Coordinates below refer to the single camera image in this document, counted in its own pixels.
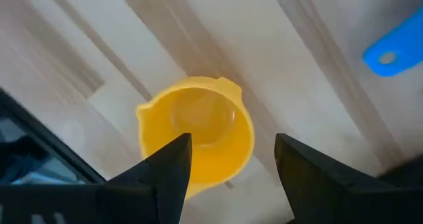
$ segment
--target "blue plastic handle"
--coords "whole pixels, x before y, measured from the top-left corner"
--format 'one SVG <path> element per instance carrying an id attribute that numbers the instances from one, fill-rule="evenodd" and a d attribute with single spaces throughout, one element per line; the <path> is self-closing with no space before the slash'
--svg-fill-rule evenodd
<path id="1" fill-rule="evenodd" d="M 395 55 L 391 63 L 382 63 L 386 53 Z M 423 60 L 423 8 L 396 29 L 390 31 L 363 55 L 364 61 L 380 76 L 393 76 Z"/>

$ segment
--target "yellow cup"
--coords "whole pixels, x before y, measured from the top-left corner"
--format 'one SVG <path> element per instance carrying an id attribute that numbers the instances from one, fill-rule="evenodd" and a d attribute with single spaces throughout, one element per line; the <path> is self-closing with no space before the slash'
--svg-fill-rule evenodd
<path id="1" fill-rule="evenodd" d="M 136 109 L 145 159 L 182 133 L 192 135 L 192 166 L 186 199 L 228 181 L 247 164 L 254 129 L 234 82 L 189 77 Z"/>

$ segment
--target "blue object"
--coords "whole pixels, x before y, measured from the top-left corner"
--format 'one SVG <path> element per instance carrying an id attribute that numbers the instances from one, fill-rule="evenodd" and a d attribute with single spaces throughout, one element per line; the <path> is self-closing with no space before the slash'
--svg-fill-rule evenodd
<path id="1" fill-rule="evenodd" d="M 387 54 L 393 59 L 383 63 L 382 57 Z M 422 61 L 423 8 L 369 47 L 363 59 L 376 74 L 384 77 L 396 75 Z"/>

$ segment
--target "floor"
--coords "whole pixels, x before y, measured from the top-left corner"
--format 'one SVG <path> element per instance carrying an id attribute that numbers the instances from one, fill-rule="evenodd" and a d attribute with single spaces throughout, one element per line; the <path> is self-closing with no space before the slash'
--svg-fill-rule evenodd
<path id="1" fill-rule="evenodd" d="M 138 104 L 226 77 L 243 88 L 254 155 L 181 223 L 284 223 L 276 133 L 371 175 L 423 151 L 423 68 L 380 78 L 361 59 L 422 2 L 0 0 L 0 86 L 112 178 L 140 160 Z"/>

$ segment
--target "yellow plastic cup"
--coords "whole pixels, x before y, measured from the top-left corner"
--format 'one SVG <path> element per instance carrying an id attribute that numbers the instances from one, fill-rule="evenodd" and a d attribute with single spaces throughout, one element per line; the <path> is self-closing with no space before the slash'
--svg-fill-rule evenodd
<path id="1" fill-rule="evenodd" d="M 254 129 L 234 82 L 189 77 L 136 109 L 146 159 L 182 133 L 192 136 L 186 199 L 238 174 L 254 148 Z"/>

